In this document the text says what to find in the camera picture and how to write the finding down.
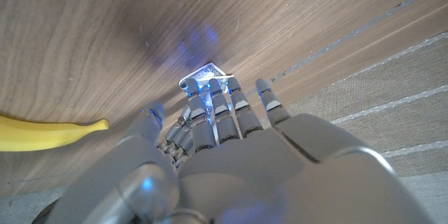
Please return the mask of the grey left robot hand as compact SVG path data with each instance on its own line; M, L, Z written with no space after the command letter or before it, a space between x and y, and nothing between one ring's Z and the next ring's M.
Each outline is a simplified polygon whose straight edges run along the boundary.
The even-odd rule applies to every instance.
M197 81L165 137L149 104L117 146L86 169L36 223L430 223L390 164L314 115L291 116L265 80L260 124L235 78L216 79L207 108Z

